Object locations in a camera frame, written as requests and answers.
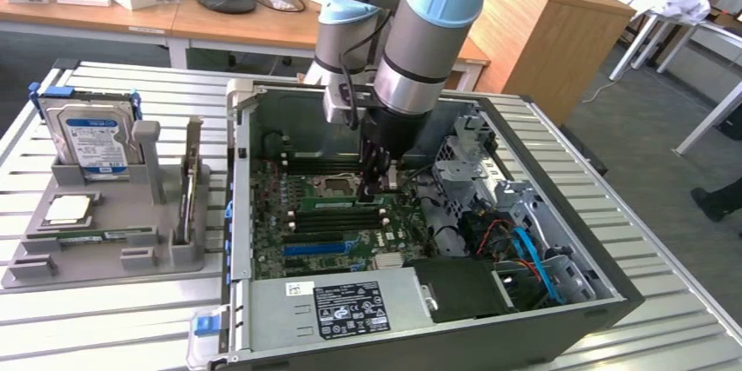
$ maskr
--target white chair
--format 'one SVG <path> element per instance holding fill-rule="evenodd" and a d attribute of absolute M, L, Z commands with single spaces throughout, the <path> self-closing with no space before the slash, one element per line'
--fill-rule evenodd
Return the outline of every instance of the white chair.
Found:
<path fill-rule="evenodd" d="M 634 37 L 634 42 L 629 46 L 629 49 L 626 50 L 626 54 L 624 54 L 621 61 L 616 65 L 614 72 L 607 77 L 613 82 L 618 80 L 618 77 L 621 77 L 621 74 L 624 73 L 624 68 L 626 67 L 634 55 L 640 51 L 640 47 L 644 44 L 648 37 L 650 36 L 650 33 L 654 30 L 654 27 L 657 26 L 658 23 L 662 23 L 662 26 L 660 27 L 656 36 L 649 40 L 648 46 L 645 47 L 645 50 L 641 52 L 640 57 L 632 63 L 633 69 L 638 69 L 642 66 L 642 64 L 645 64 L 645 61 L 648 61 L 648 56 L 650 56 L 650 52 L 652 50 L 654 50 L 654 47 L 657 47 L 660 40 L 665 38 L 665 35 L 668 34 L 668 31 L 670 29 L 670 25 L 694 26 L 689 23 L 682 23 L 670 17 L 664 17 L 653 12 L 646 12 L 642 15 L 637 15 L 636 17 L 632 18 L 632 22 L 634 22 L 642 16 L 648 16 L 648 22 L 645 23 L 645 26 L 641 28 L 640 34 Z"/>

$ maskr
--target wooden desk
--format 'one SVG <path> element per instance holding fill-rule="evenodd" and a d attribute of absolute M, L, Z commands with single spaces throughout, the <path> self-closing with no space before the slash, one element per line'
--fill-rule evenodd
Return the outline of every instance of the wooden desk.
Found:
<path fill-rule="evenodd" d="M 0 30 L 163 45 L 170 50 L 171 66 L 178 69 L 188 68 L 188 48 L 314 56 L 319 7 L 309 0 L 302 13 L 278 12 L 259 5 L 246 15 L 216 13 L 196 0 L 172 0 L 135 11 L 116 3 L 102 8 L 50 1 L 20 4 L 0 0 Z M 455 65 L 455 71 L 463 74 L 453 74 L 449 87 L 473 90 L 489 63 L 467 39 Z"/>
<path fill-rule="evenodd" d="M 491 64 L 477 90 L 531 96 L 565 123 L 633 14 L 617 0 L 485 0 L 470 38 Z"/>

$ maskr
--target gray floor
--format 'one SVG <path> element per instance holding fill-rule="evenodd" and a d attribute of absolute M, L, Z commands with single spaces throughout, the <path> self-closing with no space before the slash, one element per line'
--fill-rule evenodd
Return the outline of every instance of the gray floor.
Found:
<path fill-rule="evenodd" d="M 40 81 L 59 57 L 87 61 L 167 66 L 167 51 L 148 45 L 110 43 L 0 32 L 0 132 L 26 103 L 30 82 Z M 586 97 L 607 83 L 624 50 L 616 49 Z M 200 54 L 214 70 L 223 62 Z M 239 56 L 240 71 L 267 74 L 274 61 Z M 274 73 L 293 76 L 309 62 L 278 65 Z M 688 190 L 718 188 L 742 176 L 742 142 L 712 132 L 681 158 L 672 152 L 709 110 L 682 87 L 650 71 L 628 73 L 591 103 L 581 104 L 567 126 L 610 171 L 607 181 L 649 224 L 662 242 L 708 288 L 736 320 L 742 321 L 742 213 L 712 223 L 696 208 Z"/>

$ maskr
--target robotic arm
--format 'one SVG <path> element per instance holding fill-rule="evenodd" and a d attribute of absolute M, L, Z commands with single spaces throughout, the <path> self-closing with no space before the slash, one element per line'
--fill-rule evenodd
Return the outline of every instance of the robotic arm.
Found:
<path fill-rule="evenodd" d="M 361 120 L 363 182 L 359 199 L 367 201 L 381 189 L 381 179 L 391 164 L 401 160 L 418 140 L 469 29 L 482 12 L 483 0 L 346 0 L 351 9 L 354 1 L 362 4 L 355 8 L 358 19 L 346 19 L 346 22 L 355 25 L 367 22 L 377 13 L 377 9 L 365 8 L 363 3 L 395 10 L 374 83 L 373 97 L 378 105 L 367 106 Z M 359 48 L 343 61 L 342 54 L 347 51 L 343 39 L 349 38 L 321 34 L 317 58 L 327 69 L 350 66 L 354 70 L 353 67 L 366 65 L 367 48 Z"/>

